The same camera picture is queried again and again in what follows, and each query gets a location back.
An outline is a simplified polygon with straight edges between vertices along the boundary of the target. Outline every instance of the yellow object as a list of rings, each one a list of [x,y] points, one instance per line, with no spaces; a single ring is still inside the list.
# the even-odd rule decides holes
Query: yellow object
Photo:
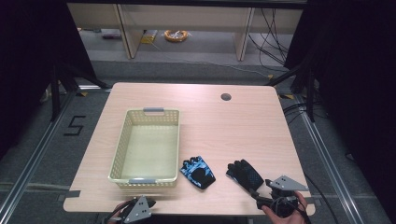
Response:
[[[157,30],[147,30],[142,38],[140,39],[140,43],[142,44],[152,44],[154,42],[155,36],[157,35]]]
[[[278,97],[279,99],[294,100],[294,95],[292,94],[279,94]]]
[[[128,110],[108,179],[123,189],[173,187],[179,126],[176,109]]]
[[[189,33],[187,31],[171,31],[167,30],[164,33],[165,39],[170,42],[182,42],[187,39]]]

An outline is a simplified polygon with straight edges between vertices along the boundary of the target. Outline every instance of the plastic basket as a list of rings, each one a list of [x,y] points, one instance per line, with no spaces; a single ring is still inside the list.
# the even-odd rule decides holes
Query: plastic basket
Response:
[[[177,179],[176,109],[128,110],[108,179],[119,187],[173,187]]]

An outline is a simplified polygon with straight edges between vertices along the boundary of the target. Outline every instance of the black cable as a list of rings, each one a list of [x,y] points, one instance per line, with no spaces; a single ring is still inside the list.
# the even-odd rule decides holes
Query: black cable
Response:
[[[305,112],[305,110],[296,110],[296,111],[289,112],[289,114],[285,114],[285,117],[287,117],[287,116],[289,116],[289,115],[292,115],[292,114],[295,114],[295,113],[302,112],[302,111]]]
[[[268,32],[269,32],[269,34],[271,34],[271,36],[273,37],[273,39],[275,40],[275,42],[276,42],[277,45],[278,45],[278,48],[276,48],[276,47],[275,47],[275,48],[276,48],[276,49],[279,49],[279,52],[280,52],[280,55],[282,56],[282,59],[285,60],[285,55],[283,54],[282,47],[283,47],[284,49],[286,49],[286,47],[284,47],[282,44],[279,43],[279,40],[278,40],[278,38],[277,38],[277,33],[274,35],[274,32],[272,31],[272,27],[273,27],[273,25],[274,25],[274,27],[275,27],[275,30],[274,30],[274,31],[276,32],[275,14],[276,14],[276,10],[273,9],[273,20],[272,20],[271,25],[270,25],[270,23],[268,22],[267,18],[265,17],[264,11],[263,11],[263,9],[262,9],[262,16],[263,16],[264,19],[265,19],[265,23],[267,23]]]
[[[332,207],[330,206],[329,202],[327,201],[327,199],[324,196],[324,194],[322,193],[322,191],[318,188],[318,186],[314,183],[314,181],[305,172],[304,172],[304,176],[309,180],[309,182],[311,182],[311,184],[315,187],[315,189],[318,190],[323,201],[326,203],[327,207],[329,208],[330,213],[332,213],[332,218],[334,218],[335,224],[338,224],[339,222],[338,222],[337,216],[335,215],[334,211],[332,210]]]
[[[298,203],[304,208],[304,211],[303,210],[301,210],[298,206],[296,207],[296,206],[294,206],[294,204],[292,204],[292,203],[290,203],[290,202],[288,202],[288,201],[286,201],[286,203],[288,204],[288,205],[290,205],[292,208],[294,208],[297,212],[299,212],[300,213],[300,215],[304,218],[304,220],[305,220],[305,224],[311,224],[312,222],[311,222],[311,219],[309,218],[309,216],[308,216],[308,214],[306,213],[306,208],[305,208],[305,206],[300,202],[300,201],[298,201]]]
[[[277,63],[280,63],[280,64],[283,65],[283,62],[282,62],[280,59],[278,59],[274,54],[270,53],[269,51],[267,51],[267,50],[265,50],[265,49],[263,48],[263,44],[264,44],[265,42],[260,46],[260,45],[258,45],[258,44],[253,40],[253,38],[251,37],[251,35],[249,35],[248,37],[250,38],[250,40],[253,42],[253,44],[256,46],[256,48],[257,48],[260,52],[265,53],[267,56],[269,56],[270,58],[274,59],[274,61],[276,61]]]
[[[110,213],[107,217],[104,217],[104,218],[102,219],[101,224],[107,224],[107,222],[108,222],[114,215],[116,215],[116,213],[118,213],[121,209],[125,208],[126,206],[128,206],[128,205],[130,205],[130,204],[132,204],[132,203],[135,203],[135,201],[134,201],[134,200],[131,200],[131,201],[125,202],[125,203],[123,203],[122,205],[118,206],[116,209],[114,209],[114,211],[113,211],[112,213]]]
[[[288,71],[284,71],[284,70],[279,70],[279,69],[275,69],[275,68],[270,68],[270,67],[268,67],[268,66],[265,66],[263,63],[262,63],[262,51],[260,50],[259,51],[259,61],[260,61],[260,64],[262,65],[262,67],[263,68],[266,68],[266,69],[268,69],[268,70],[272,70],[272,71],[277,71],[277,72],[288,72]]]
[[[294,122],[294,120],[297,119],[303,113],[304,113],[304,111],[300,111],[300,113],[298,115],[296,115],[291,121],[288,122],[288,125],[290,125],[292,122]]]
[[[270,33],[268,33],[266,37],[264,37],[262,34],[260,34],[260,35],[262,36],[262,39],[264,40],[264,42],[266,42],[269,46],[273,47],[274,49],[278,49],[277,46],[275,46],[275,45],[273,45],[273,44],[271,44],[270,42],[267,41],[268,35],[270,35]]]
[[[280,55],[282,55],[283,60],[286,61],[286,56],[285,56],[285,54],[283,53],[283,50],[282,50],[282,48],[281,48],[281,46],[283,47],[283,45],[280,44],[279,39],[277,38],[275,14],[276,14],[276,8],[273,8],[273,22],[274,22],[274,32],[275,32],[275,36],[274,36],[274,33],[272,33],[272,36],[273,36],[274,40],[276,41],[276,43],[277,43],[277,45],[278,45]]]
[[[321,104],[321,101],[315,101],[313,104],[314,104],[314,105],[320,105],[320,104]],[[300,106],[306,106],[306,103],[300,103],[300,104],[288,106],[288,107],[286,107],[286,108],[283,109],[283,114],[286,114],[286,113],[289,112],[290,110],[292,110],[292,109],[294,109],[294,108],[298,108],[298,107],[300,107]]]

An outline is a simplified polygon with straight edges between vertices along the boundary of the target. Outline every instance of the black glove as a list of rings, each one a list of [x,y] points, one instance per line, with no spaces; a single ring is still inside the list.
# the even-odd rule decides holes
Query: black glove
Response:
[[[209,166],[200,156],[191,157],[189,161],[183,161],[180,172],[200,189],[206,189],[216,180]]]
[[[228,164],[226,175],[233,178],[247,191],[250,189],[256,191],[264,183],[259,173],[245,160]]]

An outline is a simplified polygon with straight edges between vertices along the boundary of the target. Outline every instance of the hole in table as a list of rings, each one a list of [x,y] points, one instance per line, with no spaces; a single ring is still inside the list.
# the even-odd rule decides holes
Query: hole in table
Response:
[[[223,101],[229,101],[229,100],[231,100],[231,95],[230,95],[229,93],[223,93],[223,94],[221,95],[221,99],[222,99]]]

